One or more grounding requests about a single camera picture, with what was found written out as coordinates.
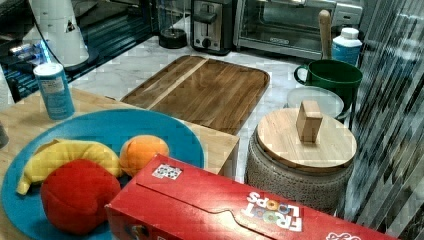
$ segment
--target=backsplash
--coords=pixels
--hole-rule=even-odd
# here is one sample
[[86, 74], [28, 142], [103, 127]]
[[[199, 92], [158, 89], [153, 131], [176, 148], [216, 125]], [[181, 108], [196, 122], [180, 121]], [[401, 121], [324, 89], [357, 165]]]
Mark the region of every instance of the backsplash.
[[424, 239], [423, 29], [424, 1], [377, 2], [352, 125], [355, 169], [339, 207], [401, 239]]

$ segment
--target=red apple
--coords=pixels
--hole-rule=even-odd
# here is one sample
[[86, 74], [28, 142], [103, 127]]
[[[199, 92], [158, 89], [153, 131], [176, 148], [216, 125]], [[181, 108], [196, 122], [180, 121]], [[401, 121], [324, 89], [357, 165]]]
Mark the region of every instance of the red apple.
[[71, 161], [53, 171], [41, 186], [47, 219], [58, 229], [84, 235], [107, 220], [104, 205], [120, 191], [119, 181], [90, 160]]

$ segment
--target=white tile countertop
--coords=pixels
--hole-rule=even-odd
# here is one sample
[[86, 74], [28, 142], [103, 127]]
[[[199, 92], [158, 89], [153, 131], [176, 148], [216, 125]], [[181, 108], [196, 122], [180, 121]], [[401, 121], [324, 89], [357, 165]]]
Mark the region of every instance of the white tile countertop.
[[202, 56], [257, 68], [266, 71], [270, 76], [268, 88], [237, 134], [240, 137], [240, 143], [235, 179], [242, 182], [250, 136], [263, 116], [285, 106], [287, 93], [300, 85], [294, 79], [293, 72], [305, 60], [279, 60], [248, 53], [248, 51], [230, 52], [227, 56], [221, 57], [195, 51], [190, 46], [181, 49], [165, 49], [159, 46], [158, 37], [152, 37], [76, 79], [70, 87], [119, 101], [162, 68], [184, 55]]

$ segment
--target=froot loops cereal box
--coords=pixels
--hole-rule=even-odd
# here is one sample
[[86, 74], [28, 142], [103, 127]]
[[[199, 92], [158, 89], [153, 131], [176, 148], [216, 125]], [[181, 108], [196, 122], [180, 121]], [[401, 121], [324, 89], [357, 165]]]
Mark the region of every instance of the froot loops cereal box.
[[394, 239], [156, 155], [106, 205], [118, 239]]

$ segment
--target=wooden knob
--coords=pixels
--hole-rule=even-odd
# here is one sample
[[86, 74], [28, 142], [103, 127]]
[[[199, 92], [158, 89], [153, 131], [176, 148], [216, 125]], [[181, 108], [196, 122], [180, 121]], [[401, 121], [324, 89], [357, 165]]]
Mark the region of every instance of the wooden knob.
[[302, 142], [314, 143], [317, 139], [322, 114], [316, 101], [302, 101], [297, 115], [296, 128]]
[[322, 59], [331, 59], [331, 14], [322, 10], [318, 15], [321, 35]]

